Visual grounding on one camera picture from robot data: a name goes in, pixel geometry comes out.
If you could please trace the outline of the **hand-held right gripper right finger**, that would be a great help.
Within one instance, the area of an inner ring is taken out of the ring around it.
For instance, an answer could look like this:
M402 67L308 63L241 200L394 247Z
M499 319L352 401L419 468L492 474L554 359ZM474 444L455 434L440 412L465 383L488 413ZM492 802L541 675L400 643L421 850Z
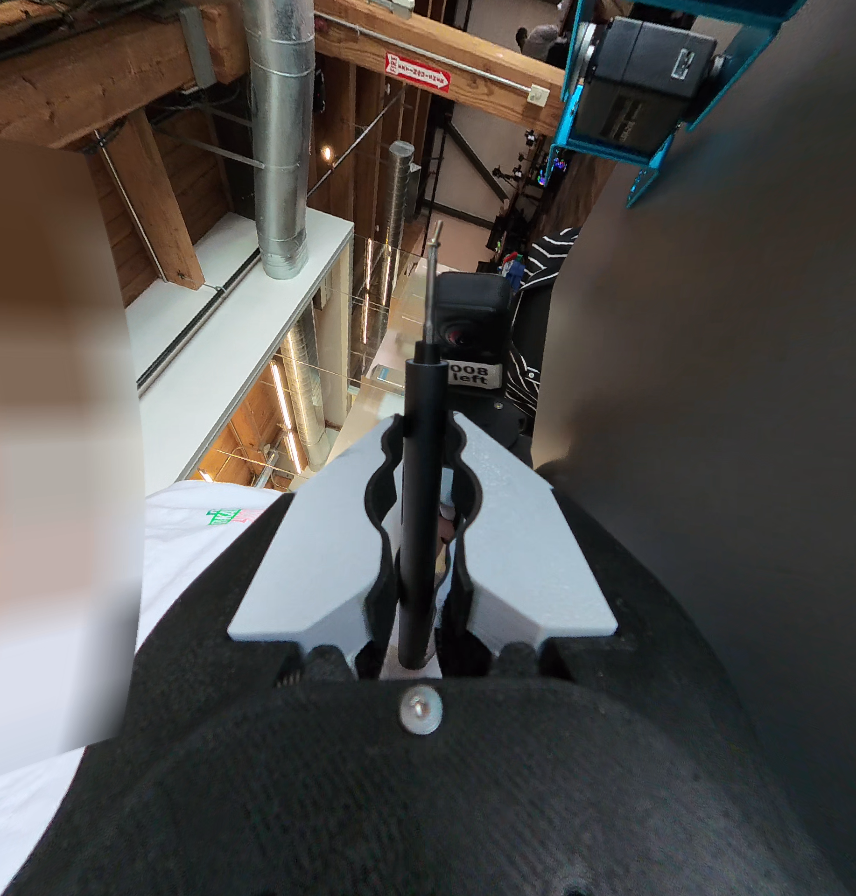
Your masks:
M449 417L441 501L456 524L435 621L442 671L487 671L510 644L616 632L552 487L462 413Z

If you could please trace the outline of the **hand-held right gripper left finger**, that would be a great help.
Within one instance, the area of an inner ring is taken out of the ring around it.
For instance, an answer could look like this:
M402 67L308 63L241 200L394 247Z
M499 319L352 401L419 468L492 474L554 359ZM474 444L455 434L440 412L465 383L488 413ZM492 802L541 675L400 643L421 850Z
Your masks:
M379 678L398 604L403 418L379 422L301 486L232 621L235 642L334 646Z

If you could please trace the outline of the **black screwdriver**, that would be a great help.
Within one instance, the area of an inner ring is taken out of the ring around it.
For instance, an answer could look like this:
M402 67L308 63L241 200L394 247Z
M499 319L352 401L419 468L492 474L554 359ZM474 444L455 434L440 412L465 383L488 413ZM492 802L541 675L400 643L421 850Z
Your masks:
M427 663L434 620L435 566L446 431L448 364L434 336L434 288L439 247L427 246L422 339L405 371L399 660L416 670Z

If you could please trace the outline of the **wooden ceiling beam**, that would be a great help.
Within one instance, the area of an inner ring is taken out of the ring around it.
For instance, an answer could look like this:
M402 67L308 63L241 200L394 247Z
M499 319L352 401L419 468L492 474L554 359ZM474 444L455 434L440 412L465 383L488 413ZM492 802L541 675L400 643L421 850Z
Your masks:
M564 73L549 64L431 18L405 18L375 3L317 1L314 12L315 47L324 56L409 84L385 73L385 53L397 53L450 73L449 93L423 91L548 136L561 120Z

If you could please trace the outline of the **slim silver duct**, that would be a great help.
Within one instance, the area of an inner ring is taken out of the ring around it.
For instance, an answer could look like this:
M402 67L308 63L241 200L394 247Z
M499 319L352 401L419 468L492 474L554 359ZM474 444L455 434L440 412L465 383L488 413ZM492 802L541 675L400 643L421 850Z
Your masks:
M413 160L414 146L410 142L395 140L391 143L385 206L385 245L389 257L400 250Z

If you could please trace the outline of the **ribbed silver duct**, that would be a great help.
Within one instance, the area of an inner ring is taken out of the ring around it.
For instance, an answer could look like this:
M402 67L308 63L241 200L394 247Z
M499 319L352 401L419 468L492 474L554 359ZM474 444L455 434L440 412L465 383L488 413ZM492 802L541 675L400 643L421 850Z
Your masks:
M288 330L281 344L283 364L295 413L297 433L311 471L321 470L330 454L317 340L311 309Z

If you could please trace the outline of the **red wall sign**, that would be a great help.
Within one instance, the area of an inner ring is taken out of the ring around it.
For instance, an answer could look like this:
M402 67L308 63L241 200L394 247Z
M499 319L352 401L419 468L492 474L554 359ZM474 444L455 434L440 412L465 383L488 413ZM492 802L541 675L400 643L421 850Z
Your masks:
M449 93L450 73L397 53L385 53L385 73L420 89Z

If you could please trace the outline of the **large silver duct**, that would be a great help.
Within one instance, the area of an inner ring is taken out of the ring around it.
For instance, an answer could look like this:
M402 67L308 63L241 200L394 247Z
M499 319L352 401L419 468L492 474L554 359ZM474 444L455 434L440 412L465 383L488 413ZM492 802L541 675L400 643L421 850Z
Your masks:
M243 1L251 60L256 227L266 275L289 280L308 259L306 195L315 75L311 1Z

